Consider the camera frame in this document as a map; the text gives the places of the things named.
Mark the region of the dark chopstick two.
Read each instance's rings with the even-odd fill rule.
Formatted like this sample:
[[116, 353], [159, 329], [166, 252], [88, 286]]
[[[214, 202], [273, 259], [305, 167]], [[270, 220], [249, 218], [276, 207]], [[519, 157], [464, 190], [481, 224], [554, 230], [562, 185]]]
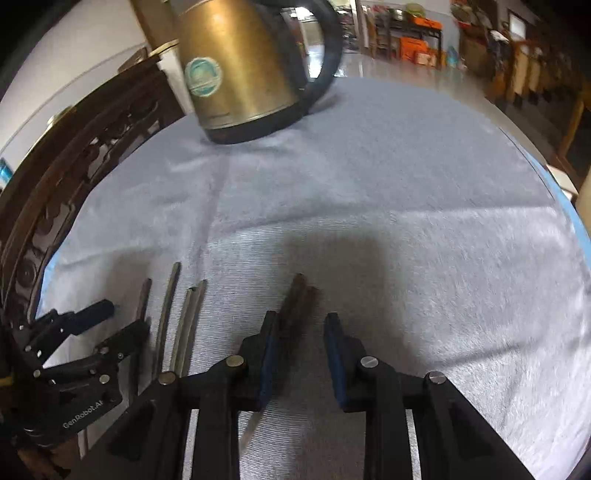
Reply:
[[172, 308], [172, 302], [174, 299], [176, 285], [180, 274], [180, 269], [180, 262], [175, 262], [172, 265], [165, 295], [163, 298], [152, 361], [151, 373], [153, 379], [155, 379], [160, 374], [162, 368], [169, 316]]

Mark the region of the dark chopstick four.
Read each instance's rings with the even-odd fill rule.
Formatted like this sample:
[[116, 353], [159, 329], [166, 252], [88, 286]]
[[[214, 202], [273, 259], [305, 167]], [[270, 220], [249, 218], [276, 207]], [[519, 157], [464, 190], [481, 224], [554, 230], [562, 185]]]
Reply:
[[194, 344], [195, 332], [197, 331], [198, 318], [204, 295], [207, 288], [207, 280], [201, 280], [194, 288], [191, 295], [188, 313], [185, 315], [185, 334], [181, 338], [183, 341], [182, 352], [180, 355], [179, 374], [181, 377], [187, 376], [190, 369], [190, 361]]

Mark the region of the dark chopstick six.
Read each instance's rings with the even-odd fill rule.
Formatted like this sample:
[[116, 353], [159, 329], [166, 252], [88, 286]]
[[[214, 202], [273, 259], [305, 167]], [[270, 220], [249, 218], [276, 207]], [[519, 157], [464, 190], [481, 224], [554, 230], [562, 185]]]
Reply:
[[273, 384], [273, 393], [276, 396], [283, 395], [284, 387], [290, 378], [290, 370], [296, 362], [301, 339], [311, 323], [317, 303], [318, 289], [308, 285], [303, 276], [295, 276], [279, 314], [280, 350], [277, 354], [279, 362]]

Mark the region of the dark chopstick five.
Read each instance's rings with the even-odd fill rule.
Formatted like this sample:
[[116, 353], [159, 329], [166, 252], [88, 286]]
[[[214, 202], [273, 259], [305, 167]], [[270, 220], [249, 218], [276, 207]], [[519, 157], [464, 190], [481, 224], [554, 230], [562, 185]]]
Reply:
[[297, 273], [291, 280], [290, 289], [283, 299], [280, 311], [276, 313], [277, 326], [277, 350], [274, 357], [273, 376], [270, 379], [270, 393], [266, 395], [266, 404], [259, 411], [253, 412], [245, 426], [238, 441], [239, 456], [245, 456], [249, 450], [249, 444], [256, 437], [256, 430], [260, 422], [266, 416], [267, 405], [270, 400], [280, 397], [283, 394], [284, 385], [286, 385], [288, 374], [291, 367], [294, 366], [294, 359], [301, 344], [304, 326], [308, 324], [311, 318], [311, 312], [315, 309], [318, 291], [315, 287], [308, 284], [307, 278], [303, 274]]

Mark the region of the dark chopstick three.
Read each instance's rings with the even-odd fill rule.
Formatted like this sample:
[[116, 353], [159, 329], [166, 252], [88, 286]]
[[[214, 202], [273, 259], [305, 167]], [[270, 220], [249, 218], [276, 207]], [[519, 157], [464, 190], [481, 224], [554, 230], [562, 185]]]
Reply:
[[188, 325], [188, 316], [192, 304], [192, 297], [195, 292], [194, 287], [189, 287], [185, 292], [181, 313], [178, 319], [178, 325], [175, 333], [174, 344], [171, 352], [170, 370], [177, 376], [181, 376], [181, 365], [183, 360], [183, 336], [185, 328]]

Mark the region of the dark carved wooden sideboard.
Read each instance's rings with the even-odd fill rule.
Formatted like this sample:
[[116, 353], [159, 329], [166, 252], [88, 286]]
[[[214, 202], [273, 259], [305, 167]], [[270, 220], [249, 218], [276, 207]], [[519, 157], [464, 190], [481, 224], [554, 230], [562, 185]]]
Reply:
[[44, 271], [90, 192], [184, 113], [151, 55], [67, 109], [1, 194], [1, 323], [30, 324]]

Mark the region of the grey table cloth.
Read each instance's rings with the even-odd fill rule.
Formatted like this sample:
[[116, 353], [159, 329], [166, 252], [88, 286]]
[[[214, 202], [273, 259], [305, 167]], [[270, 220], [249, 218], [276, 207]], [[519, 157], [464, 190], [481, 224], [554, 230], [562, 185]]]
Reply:
[[445, 94], [342, 78], [315, 111], [249, 143], [187, 116], [90, 193], [46, 270], [40, 310], [107, 298], [113, 319], [54, 355], [82, 357], [131, 318], [207, 283], [191, 371], [255, 334], [294, 275], [320, 299], [283, 392], [247, 435], [245, 479], [358, 479], [359, 414], [339, 410], [322, 321], [397, 370], [443, 372], [538, 479], [565, 479], [590, 439], [590, 240], [543, 167]]

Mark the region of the gold electric kettle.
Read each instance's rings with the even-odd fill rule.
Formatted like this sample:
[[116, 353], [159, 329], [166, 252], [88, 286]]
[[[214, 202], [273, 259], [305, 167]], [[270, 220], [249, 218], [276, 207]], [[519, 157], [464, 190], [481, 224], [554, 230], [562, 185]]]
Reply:
[[[315, 79], [281, 15], [297, 6], [322, 31]], [[342, 25], [328, 1], [174, 1], [171, 9], [184, 83], [201, 128], [217, 144], [252, 141], [301, 120], [342, 60]]]

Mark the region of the wooden staircase railing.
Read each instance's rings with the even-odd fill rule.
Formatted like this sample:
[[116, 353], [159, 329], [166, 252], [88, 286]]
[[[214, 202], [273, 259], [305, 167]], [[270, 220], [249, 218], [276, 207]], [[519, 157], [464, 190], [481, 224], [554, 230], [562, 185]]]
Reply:
[[570, 57], [536, 39], [525, 39], [507, 31], [490, 30], [487, 50], [493, 58], [493, 73], [486, 98], [494, 104], [541, 100], [564, 100], [577, 86]]

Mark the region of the dark side table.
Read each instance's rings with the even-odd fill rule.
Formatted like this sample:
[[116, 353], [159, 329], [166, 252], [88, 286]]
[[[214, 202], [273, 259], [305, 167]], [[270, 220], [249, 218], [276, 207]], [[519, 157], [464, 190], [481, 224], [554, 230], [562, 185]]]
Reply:
[[392, 11], [366, 15], [370, 57], [380, 52], [388, 60], [410, 61], [441, 69], [444, 66], [443, 24], [429, 18], [397, 20]]

